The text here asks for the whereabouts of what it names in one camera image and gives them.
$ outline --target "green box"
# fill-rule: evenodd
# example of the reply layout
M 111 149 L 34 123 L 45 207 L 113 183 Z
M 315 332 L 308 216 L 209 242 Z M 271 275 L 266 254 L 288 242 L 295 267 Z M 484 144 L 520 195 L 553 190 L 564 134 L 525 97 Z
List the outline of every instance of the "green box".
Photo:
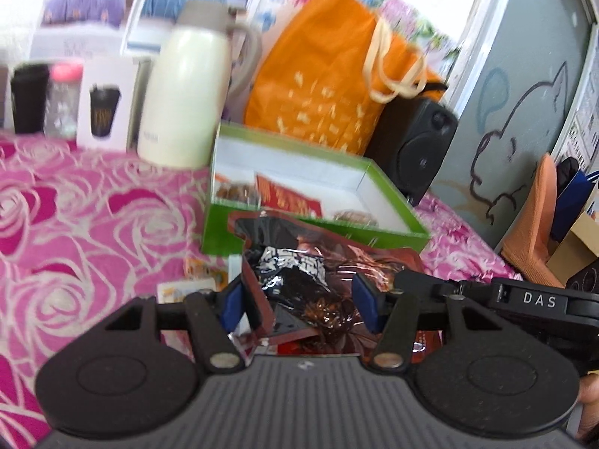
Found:
M 323 218 L 298 218 L 354 241 L 376 248 L 410 247 L 420 253 L 430 239 L 406 199 L 372 160 L 223 122 L 212 155 L 203 253 L 241 253 L 243 241 L 227 229 L 229 213 L 259 210 L 217 198 L 215 174 L 254 184 L 256 173 L 320 200 Z M 371 213 L 378 227 L 333 221 L 333 214 L 343 210 Z

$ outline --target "gray thermos handle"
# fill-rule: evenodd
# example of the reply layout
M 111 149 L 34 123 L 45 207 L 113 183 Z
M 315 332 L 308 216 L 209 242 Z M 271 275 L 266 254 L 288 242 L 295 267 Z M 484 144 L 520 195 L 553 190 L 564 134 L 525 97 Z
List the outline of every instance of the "gray thermos handle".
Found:
M 255 28 L 244 22 L 231 22 L 227 25 L 227 31 L 233 30 L 241 30 L 247 34 L 247 41 L 245 43 L 247 51 L 243 58 L 243 64 L 231 83 L 228 97 L 239 94 L 249 85 L 262 56 L 262 35 Z

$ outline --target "rose pattern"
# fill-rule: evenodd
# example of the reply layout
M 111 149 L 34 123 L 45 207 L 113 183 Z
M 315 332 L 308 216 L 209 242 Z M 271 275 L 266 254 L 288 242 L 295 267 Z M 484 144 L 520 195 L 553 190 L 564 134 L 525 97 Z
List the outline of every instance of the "rose pattern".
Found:
M 0 133 L 0 435 L 27 449 L 48 432 L 33 393 L 58 349 L 138 295 L 184 277 L 199 249 L 208 171 Z M 450 208 L 417 208 L 433 238 L 428 272 L 488 280 L 514 272 Z

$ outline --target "black speaker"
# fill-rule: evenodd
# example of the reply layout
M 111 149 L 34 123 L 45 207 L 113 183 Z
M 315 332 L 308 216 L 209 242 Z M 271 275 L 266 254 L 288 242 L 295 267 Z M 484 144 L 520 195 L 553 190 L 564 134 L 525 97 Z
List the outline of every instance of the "black speaker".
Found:
M 441 168 L 456 129 L 457 118 L 436 101 L 397 97 L 384 107 L 364 157 L 415 206 Z
M 577 274 L 572 275 L 566 282 L 565 288 L 599 294 L 599 260 L 595 260 Z

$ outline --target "open cardboard box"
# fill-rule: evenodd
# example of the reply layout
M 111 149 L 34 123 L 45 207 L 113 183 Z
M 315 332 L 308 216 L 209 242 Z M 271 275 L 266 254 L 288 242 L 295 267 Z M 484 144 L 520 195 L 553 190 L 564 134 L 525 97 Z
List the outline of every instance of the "open cardboard box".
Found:
M 599 257 L 599 224 L 587 213 L 576 220 L 547 262 L 563 285 Z
M 309 145 L 266 131 L 222 123 L 212 156 L 202 251 L 210 255 L 241 253 L 243 241 L 227 229 L 229 213 L 258 207 L 216 197 L 215 175 L 231 182 L 255 183 L 256 174 L 318 199 L 322 218 L 298 216 L 305 222 L 377 248 L 426 246 L 429 233 L 418 222 L 406 199 L 369 159 Z M 333 220 L 345 210 L 372 214 L 378 226 Z

